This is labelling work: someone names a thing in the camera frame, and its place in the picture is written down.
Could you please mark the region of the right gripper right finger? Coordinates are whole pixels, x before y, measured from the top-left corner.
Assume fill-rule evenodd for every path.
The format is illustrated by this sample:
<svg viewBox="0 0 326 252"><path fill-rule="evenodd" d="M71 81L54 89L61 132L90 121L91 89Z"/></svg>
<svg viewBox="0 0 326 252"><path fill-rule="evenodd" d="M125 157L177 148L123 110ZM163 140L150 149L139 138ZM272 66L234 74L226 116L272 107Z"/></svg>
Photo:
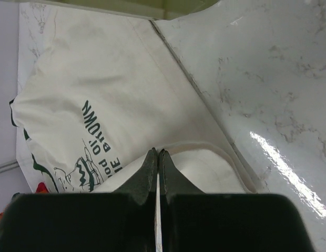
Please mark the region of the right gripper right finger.
<svg viewBox="0 0 326 252"><path fill-rule="evenodd" d="M277 194L206 194L158 156L163 251L314 251L295 205Z"/></svg>

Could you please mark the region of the white and green t shirt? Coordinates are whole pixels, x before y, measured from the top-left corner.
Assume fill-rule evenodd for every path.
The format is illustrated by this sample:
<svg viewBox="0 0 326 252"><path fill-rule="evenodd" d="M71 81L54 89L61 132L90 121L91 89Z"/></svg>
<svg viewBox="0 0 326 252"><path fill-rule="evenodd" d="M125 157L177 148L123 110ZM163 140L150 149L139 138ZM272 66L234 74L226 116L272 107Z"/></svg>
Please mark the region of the white and green t shirt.
<svg viewBox="0 0 326 252"><path fill-rule="evenodd" d="M113 192L151 149L168 151L203 193L256 192L149 21L57 9L44 51L10 107L44 194ZM158 167L154 231L155 251L163 251Z"/></svg>

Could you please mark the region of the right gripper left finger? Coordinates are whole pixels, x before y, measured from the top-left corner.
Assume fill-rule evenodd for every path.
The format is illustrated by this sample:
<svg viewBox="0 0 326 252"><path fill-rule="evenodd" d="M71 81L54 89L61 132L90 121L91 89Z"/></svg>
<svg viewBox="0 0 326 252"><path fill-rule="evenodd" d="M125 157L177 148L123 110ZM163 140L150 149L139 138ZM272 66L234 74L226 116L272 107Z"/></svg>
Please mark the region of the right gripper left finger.
<svg viewBox="0 0 326 252"><path fill-rule="evenodd" d="M110 193L21 194L0 220L0 251L155 251L158 154Z"/></svg>

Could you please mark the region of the olive green plastic bin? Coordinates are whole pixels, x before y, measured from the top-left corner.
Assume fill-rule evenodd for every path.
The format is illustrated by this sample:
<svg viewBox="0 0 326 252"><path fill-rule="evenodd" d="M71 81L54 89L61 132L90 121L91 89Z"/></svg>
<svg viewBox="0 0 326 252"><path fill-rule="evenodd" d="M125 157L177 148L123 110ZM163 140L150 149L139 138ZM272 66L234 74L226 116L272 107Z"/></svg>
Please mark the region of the olive green plastic bin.
<svg viewBox="0 0 326 252"><path fill-rule="evenodd" d="M172 20L203 11L212 0L58 0L38 3L146 19Z"/></svg>

